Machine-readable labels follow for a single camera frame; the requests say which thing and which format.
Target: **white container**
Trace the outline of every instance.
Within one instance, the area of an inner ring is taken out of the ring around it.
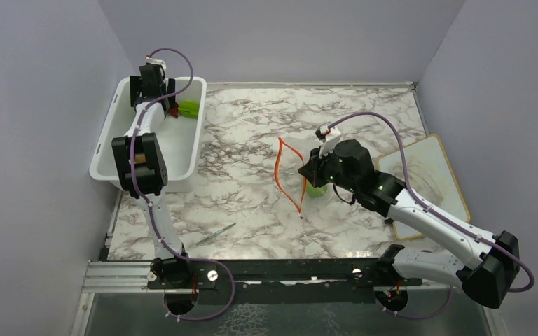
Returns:
[[[178,77],[176,89],[180,90],[188,82],[188,77]],[[156,132],[160,150],[168,171],[167,191],[177,193],[193,189],[193,177],[197,174],[201,153],[201,131],[205,120],[205,93],[207,82],[200,77],[193,78],[191,86],[177,95],[178,104],[186,100],[199,103],[197,119],[182,115],[172,116],[160,125]],[[129,78],[123,79],[116,88],[110,104],[102,133],[90,165],[90,175],[98,181],[108,181],[120,187],[118,173],[112,153],[112,139],[123,136],[135,119],[135,110],[130,105]]]

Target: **marble tabletop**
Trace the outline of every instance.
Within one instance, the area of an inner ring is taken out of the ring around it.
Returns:
[[[314,130],[348,113],[389,118],[403,142],[425,137],[409,88],[222,88],[207,92],[206,124],[191,192],[166,194],[174,226],[191,257],[218,259],[357,258],[379,256],[396,241],[383,218],[327,195],[306,197],[303,217],[279,191],[274,165],[278,137],[314,139]],[[338,126],[373,158],[396,150],[393,133],[372,117]],[[342,197],[349,197],[345,192]],[[232,228],[196,245],[212,233]],[[440,251],[428,238],[403,242]],[[108,260],[150,260],[153,243],[143,213],[124,194]]]

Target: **cutting board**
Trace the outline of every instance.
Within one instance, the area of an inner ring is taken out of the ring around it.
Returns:
[[[405,156],[409,170],[409,181],[415,191],[426,200],[441,207],[462,221],[469,222],[471,216],[463,200],[453,169],[450,167],[442,141],[435,135],[405,146]],[[399,151],[379,157],[377,169],[404,179]],[[422,234],[398,221],[393,223],[399,240],[421,237]]]

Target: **purple cable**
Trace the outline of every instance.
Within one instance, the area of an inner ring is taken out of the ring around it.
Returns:
[[[236,293],[236,283],[234,281],[234,276],[232,275],[232,272],[230,272],[230,270],[228,269],[228,267],[226,267],[224,264],[222,264],[221,262],[217,261],[217,260],[212,260],[212,259],[202,259],[202,258],[188,258],[188,257],[183,257],[182,255],[180,255],[179,253],[175,252],[172,248],[170,248],[170,246],[168,246],[168,243],[166,242],[166,240],[164,239],[164,237],[161,237],[160,235],[160,231],[158,230],[158,226],[156,225],[156,219],[153,217],[153,209],[152,209],[152,203],[150,201],[149,198],[147,198],[147,196],[145,196],[141,190],[139,189],[139,185],[137,184],[137,175],[135,174],[135,139],[137,138],[137,131],[139,130],[139,126],[141,125],[141,122],[143,120],[143,117],[145,116],[145,112],[147,111],[147,109],[149,109],[150,107],[152,107],[155,103],[163,100],[163,99],[166,99],[166,98],[170,98],[170,97],[173,97],[173,96],[176,96],[177,94],[181,93],[181,92],[184,92],[184,90],[186,90],[186,88],[188,88],[191,83],[193,82],[193,65],[191,64],[191,61],[188,60],[188,58],[186,58],[186,56],[182,53],[182,52],[179,52],[178,50],[176,49],[172,49],[172,48],[159,48],[159,49],[155,49],[151,54],[149,54],[148,56],[151,57],[153,56],[154,54],[160,52],[160,51],[163,51],[163,50],[166,50],[166,51],[172,51],[178,55],[181,55],[182,58],[184,58],[184,60],[186,61],[186,63],[188,64],[188,68],[191,72],[190,74],[190,78],[188,79],[188,83],[180,90],[176,91],[176,92],[173,92],[173,93],[169,93],[169,94],[166,94],[166,95],[163,95],[161,97],[158,97],[152,101],[150,101],[147,105],[145,105],[145,108],[143,109],[143,111],[141,111],[141,113],[139,114],[139,118],[137,119],[137,126],[135,127],[135,129],[133,130],[133,135],[131,136],[131,145],[130,145],[130,164],[131,164],[131,180],[133,182],[133,188],[135,189],[135,192],[140,196],[140,197],[143,197],[145,203],[147,204],[147,209],[148,209],[148,212],[149,212],[149,218],[151,219],[151,227],[153,228],[153,231],[155,232],[156,234],[156,239],[159,240],[162,245],[164,246],[164,248],[166,248],[170,253],[172,253],[172,255],[175,257],[175,258],[178,258],[178,259],[182,259],[182,260],[185,260],[185,261],[198,261],[198,262],[204,262],[204,263],[212,263],[212,264],[215,264],[215,265],[218,265],[219,267],[222,267],[226,273],[228,274],[228,277],[230,278],[230,282],[232,284],[232,294],[230,296],[230,299],[228,301],[228,303],[222,308],[220,309],[217,313],[215,314],[212,314],[212,315],[209,315],[209,316],[203,316],[203,317],[179,317],[177,315],[174,315],[167,307],[166,304],[164,304],[164,307],[166,308],[167,310],[167,314],[166,316],[172,316],[172,317],[175,317],[179,320],[185,320],[185,321],[206,321],[206,320],[211,320],[211,319],[215,319],[216,317],[222,315],[223,313],[225,313],[228,308],[230,308],[230,306],[232,305],[232,301],[234,301],[234,295]]]
[[[342,122],[350,119],[350,118],[353,118],[353,117],[357,117],[357,116],[374,116],[374,117],[377,117],[379,119],[381,119],[382,121],[384,121],[387,125],[389,125],[389,127],[391,128],[391,130],[393,131],[393,133],[395,134],[395,138],[397,140],[397,144],[399,145],[399,154],[401,154],[401,163],[403,165],[403,178],[405,179],[405,184],[407,186],[407,191],[409,192],[409,194],[411,195],[411,197],[419,204],[421,205],[424,209],[426,209],[428,207],[428,204],[426,204],[424,201],[422,201],[421,198],[419,198],[415,192],[413,191],[413,189],[411,188],[410,184],[409,184],[409,172],[407,170],[407,162],[405,160],[405,151],[403,149],[403,142],[401,141],[401,137],[399,136],[399,133],[397,132],[397,130],[395,129],[395,126],[393,126],[393,124],[388,120],[386,119],[384,116],[378,114],[378,113],[375,113],[375,112],[370,112],[370,111],[364,111],[364,112],[357,112],[357,113],[352,113],[352,114],[349,114],[335,122],[333,122],[332,124],[329,125],[329,129],[341,124]],[[469,230],[465,229],[464,227],[458,225],[457,223],[453,222],[451,219],[449,218],[446,218],[446,216],[444,216],[442,213],[439,213],[437,212],[436,210],[434,209],[430,209],[429,212],[433,213],[436,217],[438,217],[441,221],[443,221],[444,223],[447,223],[449,224],[451,227],[455,228],[456,230],[466,234],[467,236],[471,237],[471,238],[475,238],[477,239],[477,234],[474,234],[473,232],[470,232]],[[521,261],[519,258],[517,258],[516,256],[514,256],[512,253],[508,252],[505,248],[503,248],[502,246],[494,243],[493,241],[489,241],[487,240],[486,238],[480,238],[480,240],[484,243],[486,243],[487,245],[493,247],[494,249],[502,252],[505,256],[509,257],[512,261],[514,261],[515,263],[517,263],[521,268],[523,268],[523,270],[525,270],[525,273],[527,273],[527,275],[529,276],[529,283],[524,286],[524,287],[521,287],[521,288],[511,288],[509,289],[509,292],[512,292],[512,293],[522,293],[522,292],[525,292],[525,291],[528,291],[530,290],[533,285],[535,285],[535,277],[533,276],[533,272],[531,271],[531,269],[529,267],[527,267],[527,265],[525,265],[525,263],[523,263],[523,261]]]
[[[442,313],[444,313],[448,306],[450,305],[450,302],[453,301],[453,288],[449,288],[448,290],[448,297],[446,298],[446,302],[444,302],[444,304],[442,305],[442,307],[440,307],[438,310],[436,310],[434,313],[431,313],[431,314],[428,314],[428,315],[422,315],[422,316],[412,316],[412,315],[405,315],[405,314],[401,314],[401,313],[396,313],[395,314],[395,311],[392,311],[390,309],[387,309],[385,308],[385,306],[382,305],[382,303],[378,300],[376,300],[376,302],[378,302],[378,304],[384,309],[385,312],[391,314],[391,315],[394,315],[395,317],[400,317],[400,318],[405,318],[405,319],[408,319],[408,320],[427,320],[427,319],[431,319],[433,317],[436,317]]]

